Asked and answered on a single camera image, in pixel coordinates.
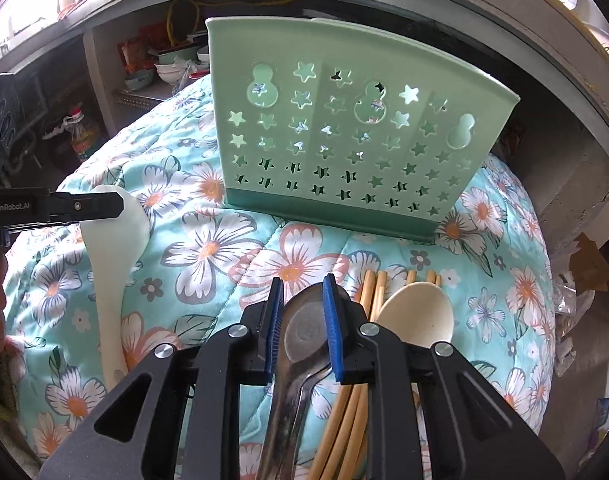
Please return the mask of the metal spoon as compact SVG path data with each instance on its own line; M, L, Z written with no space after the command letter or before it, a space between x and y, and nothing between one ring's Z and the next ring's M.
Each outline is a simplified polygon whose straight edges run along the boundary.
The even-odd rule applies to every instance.
M315 284L285 306L259 479L295 477L307 404L329 370L323 285Z

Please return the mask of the oil bottle under counter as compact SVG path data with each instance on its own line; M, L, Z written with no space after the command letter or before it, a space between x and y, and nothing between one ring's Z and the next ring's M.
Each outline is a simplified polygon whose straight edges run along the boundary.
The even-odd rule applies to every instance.
M86 116L81 105L70 110L62 126L70 133L70 144L81 162L88 160L103 144L103 136L93 118Z

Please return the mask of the floral quilted cloth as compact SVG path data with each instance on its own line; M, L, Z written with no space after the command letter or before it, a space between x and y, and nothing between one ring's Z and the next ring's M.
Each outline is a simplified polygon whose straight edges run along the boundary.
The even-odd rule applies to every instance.
M63 191L120 186L149 220L149 242L122 300L127 367L159 344L186 349L269 296L329 273L353 299L365 272L388 294L441 278L455 348L533 430L548 408L555 354L551 260L523 184L494 156L475 172L430 243L318 226L225 206L211 82L163 102L62 181ZM75 224L21 233L4 290L19 429L45 464L105 399L93 272Z

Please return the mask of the stacked bowls on shelf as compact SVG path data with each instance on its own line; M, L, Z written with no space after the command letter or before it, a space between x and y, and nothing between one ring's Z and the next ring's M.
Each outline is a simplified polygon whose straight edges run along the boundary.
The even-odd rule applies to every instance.
M132 91L150 86L155 77L176 87L183 79L198 78L210 68L209 52L201 52L198 46L157 52L145 49L144 44L125 44L121 50L124 83Z

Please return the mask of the green plastic utensil holder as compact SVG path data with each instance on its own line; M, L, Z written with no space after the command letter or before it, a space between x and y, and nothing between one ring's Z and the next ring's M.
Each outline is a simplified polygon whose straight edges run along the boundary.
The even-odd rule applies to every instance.
M431 240L518 96L449 53L326 18L207 23L228 206Z

